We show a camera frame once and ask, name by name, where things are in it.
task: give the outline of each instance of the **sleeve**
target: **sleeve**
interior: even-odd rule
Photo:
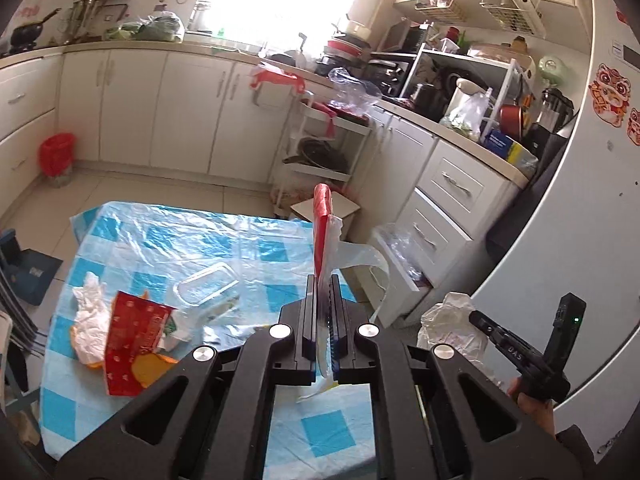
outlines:
[[[596,467],[593,453],[578,426],[574,424],[570,428],[556,434],[556,440],[578,459],[584,478],[587,478],[593,473]]]

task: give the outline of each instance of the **refrigerator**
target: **refrigerator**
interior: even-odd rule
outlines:
[[[613,0],[593,0],[590,72],[564,157],[532,218],[473,295],[476,308],[543,350],[559,300],[587,303],[565,368],[577,424],[599,460],[640,400],[640,44]],[[485,364],[509,381],[494,348]]]

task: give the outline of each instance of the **checkered tablecloth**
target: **checkered tablecloth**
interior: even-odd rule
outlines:
[[[79,249],[52,318],[40,390],[42,438],[56,459],[130,400],[108,396],[101,370],[81,365],[70,345],[72,288],[88,271],[106,284],[107,301],[118,290],[148,290],[152,300],[180,308],[174,283],[224,261],[239,276],[239,301],[209,323],[213,330],[277,322],[283,304],[305,295],[313,272],[308,222],[109,202],[74,217],[72,226]],[[199,336],[174,354],[185,355]],[[372,462],[368,386],[339,386],[296,402],[299,394],[277,389],[264,478],[327,478]]]

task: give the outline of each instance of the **lion dance sticker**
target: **lion dance sticker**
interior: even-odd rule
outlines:
[[[631,142],[636,146],[640,146],[640,112],[635,108],[631,108],[629,114],[629,122],[626,126],[626,134]]]
[[[622,77],[615,68],[601,63],[589,90],[593,97],[593,110],[598,117],[616,128],[622,126],[631,96],[629,79]]]

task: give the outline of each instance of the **human hand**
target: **human hand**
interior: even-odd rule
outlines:
[[[551,399],[547,402],[541,402],[526,394],[519,393],[521,379],[519,377],[511,381],[507,395],[513,400],[516,400],[515,396],[517,395],[518,400],[516,403],[519,408],[529,415],[540,428],[555,438],[556,425],[554,424],[554,408]]]

